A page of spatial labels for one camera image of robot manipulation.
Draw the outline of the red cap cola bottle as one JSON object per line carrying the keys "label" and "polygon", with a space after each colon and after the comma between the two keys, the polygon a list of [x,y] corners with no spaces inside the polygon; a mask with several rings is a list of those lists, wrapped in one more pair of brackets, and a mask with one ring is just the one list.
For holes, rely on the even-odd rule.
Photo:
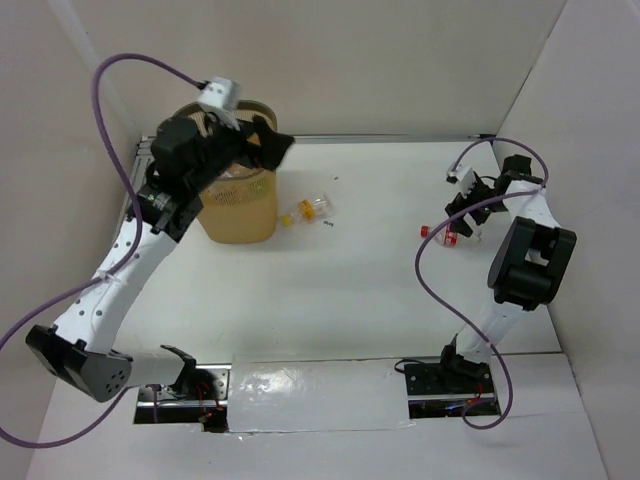
{"label": "red cap cola bottle", "polygon": [[447,225],[444,229],[440,230],[432,239],[432,242],[449,248],[475,245],[480,241],[481,235],[478,232],[472,232],[471,236],[466,237],[455,232],[450,225]]}

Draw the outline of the green plastic bottle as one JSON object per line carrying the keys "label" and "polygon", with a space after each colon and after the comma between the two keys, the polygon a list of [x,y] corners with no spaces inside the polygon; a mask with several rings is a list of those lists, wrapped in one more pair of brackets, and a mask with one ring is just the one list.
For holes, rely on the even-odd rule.
{"label": "green plastic bottle", "polygon": [[247,198],[250,201],[259,201],[269,193],[270,187],[264,180],[251,182],[247,186]]}

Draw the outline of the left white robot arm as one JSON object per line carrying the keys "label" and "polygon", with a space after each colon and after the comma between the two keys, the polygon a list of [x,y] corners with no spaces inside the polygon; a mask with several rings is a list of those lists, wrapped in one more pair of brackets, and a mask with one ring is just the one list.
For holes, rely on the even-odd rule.
{"label": "left white robot arm", "polygon": [[161,345],[121,353],[114,344],[126,314],[153,272],[203,208],[201,193],[232,164],[276,170],[294,144],[261,116],[225,126],[216,117],[202,133],[195,120],[172,117],[150,143],[145,182],[114,245],[76,301],[50,327],[35,325],[26,343],[56,377],[98,402],[128,387],[162,385],[176,399],[196,390],[196,361]]}

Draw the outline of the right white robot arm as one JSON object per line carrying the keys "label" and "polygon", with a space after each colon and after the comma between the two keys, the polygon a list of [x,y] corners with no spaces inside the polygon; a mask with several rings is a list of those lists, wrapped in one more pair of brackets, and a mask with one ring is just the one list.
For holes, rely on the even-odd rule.
{"label": "right white robot arm", "polygon": [[474,328],[464,326],[443,348],[436,369],[440,387],[457,392],[471,378],[479,379],[488,372],[491,348],[523,315],[555,298],[577,236],[553,217],[544,180],[532,174],[529,157],[506,158],[492,186],[486,185],[472,168],[459,164],[447,172],[447,181],[459,188],[445,207],[448,216],[496,198],[496,203],[471,211],[471,219],[478,227],[493,213],[506,212],[511,219],[487,277],[492,300],[485,305]]}

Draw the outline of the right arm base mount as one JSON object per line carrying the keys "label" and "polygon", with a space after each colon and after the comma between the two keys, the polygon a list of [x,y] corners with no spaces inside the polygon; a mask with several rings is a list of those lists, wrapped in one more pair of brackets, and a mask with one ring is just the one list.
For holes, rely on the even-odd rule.
{"label": "right arm base mount", "polygon": [[454,341],[437,360],[402,358],[394,371],[404,377],[412,420],[501,413],[489,365],[458,354]]}

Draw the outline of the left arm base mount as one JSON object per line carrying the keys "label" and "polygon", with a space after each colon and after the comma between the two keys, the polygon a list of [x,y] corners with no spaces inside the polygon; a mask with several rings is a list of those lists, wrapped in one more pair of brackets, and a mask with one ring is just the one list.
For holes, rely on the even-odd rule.
{"label": "left arm base mount", "polygon": [[203,432],[226,433],[231,365],[198,364],[176,347],[162,348],[181,359],[182,370],[169,385],[139,388],[133,423],[198,425]]}

